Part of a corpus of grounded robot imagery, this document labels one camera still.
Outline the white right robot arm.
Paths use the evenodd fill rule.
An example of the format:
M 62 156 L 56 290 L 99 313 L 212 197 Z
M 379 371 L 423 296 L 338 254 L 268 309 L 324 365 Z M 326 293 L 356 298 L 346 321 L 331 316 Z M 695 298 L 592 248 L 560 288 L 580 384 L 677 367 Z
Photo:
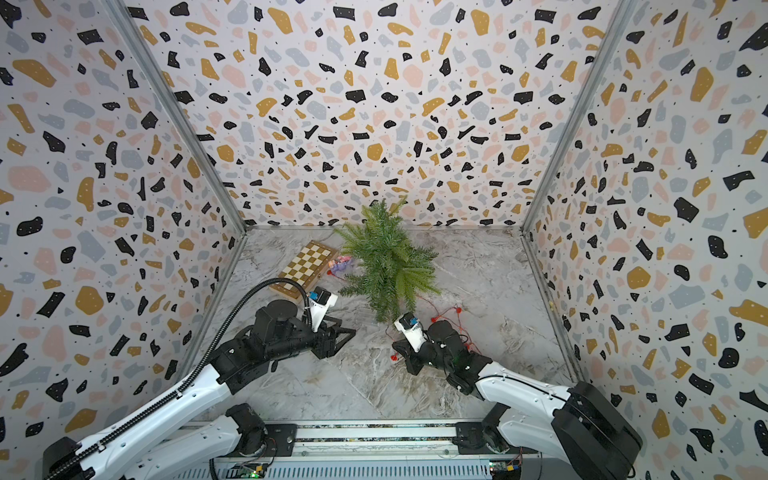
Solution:
M 478 447 L 499 454 L 527 447 L 568 463 L 582 479 L 630 479 L 643 446 L 637 431 L 592 384 L 560 386 L 515 373 L 472 351 L 448 321 L 422 327 L 412 313 L 394 323 L 393 349 L 407 371 L 442 371 L 465 396 L 492 403 Z

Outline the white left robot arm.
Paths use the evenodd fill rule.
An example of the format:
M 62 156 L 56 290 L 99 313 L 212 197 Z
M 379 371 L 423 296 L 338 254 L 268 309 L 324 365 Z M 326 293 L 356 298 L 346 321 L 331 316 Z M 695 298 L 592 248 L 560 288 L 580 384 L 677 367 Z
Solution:
M 203 461 L 233 454 L 279 456 L 285 448 L 247 404 L 178 436 L 188 421 L 231 399 L 275 370 L 282 360 L 311 352 L 335 356 L 356 334 L 327 318 L 331 300 L 301 308 L 275 300 L 253 324 L 217 346 L 196 369 L 161 396 L 103 430 L 75 441 L 63 437 L 45 449 L 46 479 L 165 479 Z

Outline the small green christmas tree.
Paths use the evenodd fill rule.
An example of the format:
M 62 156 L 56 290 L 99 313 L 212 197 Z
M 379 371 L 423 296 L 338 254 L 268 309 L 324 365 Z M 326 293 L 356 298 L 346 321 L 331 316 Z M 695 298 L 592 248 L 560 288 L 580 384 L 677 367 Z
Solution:
M 422 294 L 438 294 L 431 247 L 414 244 L 404 229 L 400 200 L 388 204 L 376 200 L 362 208 L 363 222 L 338 230 L 343 239 L 341 253 L 358 261 L 361 270 L 345 277 L 343 296 L 367 300 L 379 323 L 392 322 L 416 308 Z

